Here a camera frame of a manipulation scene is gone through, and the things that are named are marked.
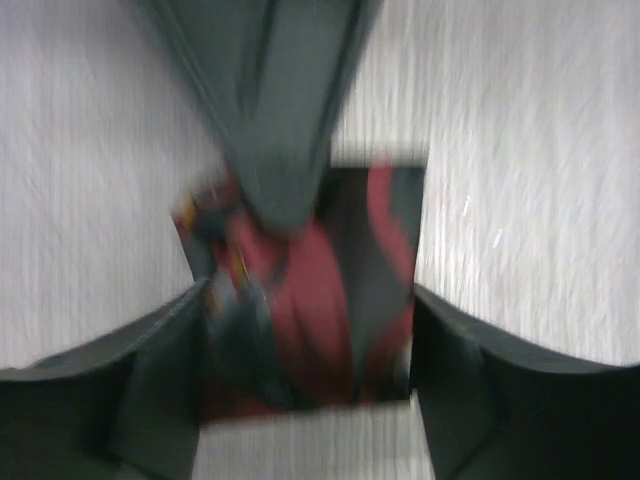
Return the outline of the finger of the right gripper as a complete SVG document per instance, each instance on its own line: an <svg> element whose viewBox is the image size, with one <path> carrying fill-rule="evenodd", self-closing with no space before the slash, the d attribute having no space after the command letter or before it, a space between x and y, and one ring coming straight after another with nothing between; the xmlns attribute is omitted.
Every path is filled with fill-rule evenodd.
<svg viewBox="0 0 640 480"><path fill-rule="evenodd" d="M152 1L250 206L289 234L313 210L375 1Z"/></svg>

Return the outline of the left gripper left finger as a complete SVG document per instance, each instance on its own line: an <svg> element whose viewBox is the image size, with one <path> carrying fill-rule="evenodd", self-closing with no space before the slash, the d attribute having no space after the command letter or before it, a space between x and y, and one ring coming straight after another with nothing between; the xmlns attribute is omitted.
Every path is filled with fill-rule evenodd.
<svg viewBox="0 0 640 480"><path fill-rule="evenodd" d="M206 290L199 280L93 341L2 370L2 478L190 478Z"/></svg>

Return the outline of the dark red patterned tie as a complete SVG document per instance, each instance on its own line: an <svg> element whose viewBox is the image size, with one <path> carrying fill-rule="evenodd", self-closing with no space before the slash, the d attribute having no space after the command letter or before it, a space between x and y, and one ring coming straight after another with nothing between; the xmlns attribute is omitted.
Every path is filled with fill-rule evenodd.
<svg viewBox="0 0 640 480"><path fill-rule="evenodd" d="M423 185L419 166L333 168L290 236L232 177L183 198L172 219L208 284L206 421L409 397Z"/></svg>

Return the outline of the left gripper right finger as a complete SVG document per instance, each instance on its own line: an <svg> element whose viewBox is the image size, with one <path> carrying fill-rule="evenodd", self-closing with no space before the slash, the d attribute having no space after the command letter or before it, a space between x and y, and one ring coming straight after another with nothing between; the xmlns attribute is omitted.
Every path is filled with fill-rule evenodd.
<svg viewBox="0 0 640 480"><path fill-rule="evenodd" d="M635 479L639 369L562 354L417 287L411 381L439 479Z"/></svg>

